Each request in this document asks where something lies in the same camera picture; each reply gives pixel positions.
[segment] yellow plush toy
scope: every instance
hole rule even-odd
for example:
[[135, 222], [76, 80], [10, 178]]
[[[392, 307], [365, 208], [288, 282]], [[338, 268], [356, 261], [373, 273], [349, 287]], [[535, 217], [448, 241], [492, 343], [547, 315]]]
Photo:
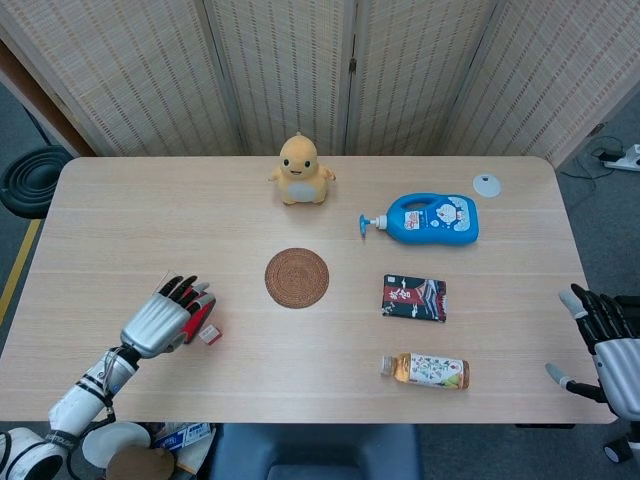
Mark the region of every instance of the yellow plush toy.
[[280, 165], [273, 169], [269, 181], [278, 182], [282, 201], [322, 203], [327, 194], [327, 181], [335, 174], [318, 164], [318, 151], [311, 140], [300, 132], [287, 140], [280, 150]]

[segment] gray carpet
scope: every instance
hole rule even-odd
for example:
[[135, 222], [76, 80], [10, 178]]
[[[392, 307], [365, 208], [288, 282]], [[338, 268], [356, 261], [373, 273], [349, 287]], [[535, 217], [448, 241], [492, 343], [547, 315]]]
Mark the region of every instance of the gray carpet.
[[[21, 108], [4, 93], [0, 89], [0, 160], [6, 163], [44, 143]], [[619, 148], [615, 140], [602, 138], [604, 135], [618, 137], [625, 147], [634, 141], [640, 143], [639, 117], [640, 96], [600, 133], [601, 138], [592, 141], [563, 171], [585, 176], [582, 165], [592, 176], [607, 173], [589, 153], [596, 147]], [[594, 181], [559, 175], [558, 182], [590, 288], [612, 295], [640, 295], [637, 283], [640, 255], [634, 255], [631, 250], [640, 244], [640, 191], [637, 188], [640, 173], [615, 172]], [[26, 221], [0, 210], [0, 222], [0, 241], [6, 245], [0, 257], [3, 285]], [[14, 426], [0, 422], [0, 431]], [[47, 430], [42, 422], [29, 426], [39, 433]], [[625, 430], [621, 422], [579, 425], [572, 430], [519, 429], [511, 425], [427, 425], [421, 427], [425, 479], [629, 479], [640, 475], [633, 463], [613, 465], [601, 452], [604, 443]], [[247, 458], [251, 458], [251, 452], [247, 452]], [[98, 472], [82, 463], [78, 458], [78, 474], [87, 480], [96, 478]], [[56, 480], [69, 478], [61, 472]]]

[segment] round rattan mat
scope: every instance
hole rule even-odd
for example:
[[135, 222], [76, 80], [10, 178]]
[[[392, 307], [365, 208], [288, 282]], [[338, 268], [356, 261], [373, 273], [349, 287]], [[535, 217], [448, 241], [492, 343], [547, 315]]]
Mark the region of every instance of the round rattan mat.
[[264, 281], [269, 295], [284, 307], [304, 308], [322, 298], [329, 286], [329, 269], [306, 248], [288, 248], [267, 265]]

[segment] plastic bottle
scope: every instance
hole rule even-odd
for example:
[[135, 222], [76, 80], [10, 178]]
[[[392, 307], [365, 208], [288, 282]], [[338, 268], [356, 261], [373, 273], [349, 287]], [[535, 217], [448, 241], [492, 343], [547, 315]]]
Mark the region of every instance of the plastic bottle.
[[419, 353], [401, 353], [382, 357], [382, 375], [403, 383], [427, 387], [462, 390], [469, 387], [469, 363], [455, 358], [434, 357]]
[[465, 245], [475, 242], [479, 231], [473, 200], [462, 195], [437, 193], [412, 193], [400, 197], [391, 204], [386, 215], [373, 220], [360, 215], [363, 237], [370, 224], [408, 244]]

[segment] woven partition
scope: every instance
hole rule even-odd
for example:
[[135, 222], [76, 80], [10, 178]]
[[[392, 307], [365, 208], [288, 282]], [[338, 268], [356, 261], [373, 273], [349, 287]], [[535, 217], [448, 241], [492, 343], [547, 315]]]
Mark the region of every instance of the woven partition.
[[237, 154], [195, 1], [0, 0], [0, 22], [98, 154]]
[[493, 2], [371, 0], [365, 5], [347, 152], [432, 153]]
[[640, 2], [508, 0], [497, 22], [444, 153], [557, 164], [640, 79]]
[[251, 154], [277, 155], [297, 130], [341, 154], [355, 2], [205, 1]]

